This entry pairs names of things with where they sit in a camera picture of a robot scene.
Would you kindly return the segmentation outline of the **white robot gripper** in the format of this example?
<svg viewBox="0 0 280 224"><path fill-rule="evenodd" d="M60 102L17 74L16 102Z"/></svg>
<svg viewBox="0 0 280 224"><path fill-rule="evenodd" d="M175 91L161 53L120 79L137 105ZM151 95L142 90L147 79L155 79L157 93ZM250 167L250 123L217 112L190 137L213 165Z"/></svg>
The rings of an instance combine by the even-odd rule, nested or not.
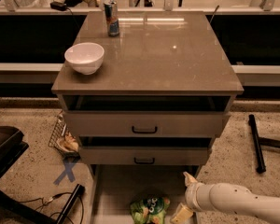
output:
<svg viewBox="0 0 280 224"><path fill-rule="evenodd" d="M185 177L185 191L186 204L180 203L174 214L171 216L170 222L172 224L184 224L188 219L193 216L194 212L202 212L202 208L199 206L197 193L203 183L197 182L196 178L188 172L183 173Z"/></svg>

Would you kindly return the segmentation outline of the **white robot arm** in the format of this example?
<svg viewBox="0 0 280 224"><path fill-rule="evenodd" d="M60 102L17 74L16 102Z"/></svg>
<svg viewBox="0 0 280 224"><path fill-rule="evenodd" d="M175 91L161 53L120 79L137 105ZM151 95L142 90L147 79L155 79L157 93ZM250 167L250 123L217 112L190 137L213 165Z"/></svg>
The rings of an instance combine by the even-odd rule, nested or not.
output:
<svg viewBox="0 0 280 224"><path fill-rule="evenodd" d="M280 224L280 198L252 193L244 186L216 183L204 184L188 172L185 177L185 203L172 215L172 224L184 224L194 213L218 211L225 214L250 216L270 224Z"/></svg>

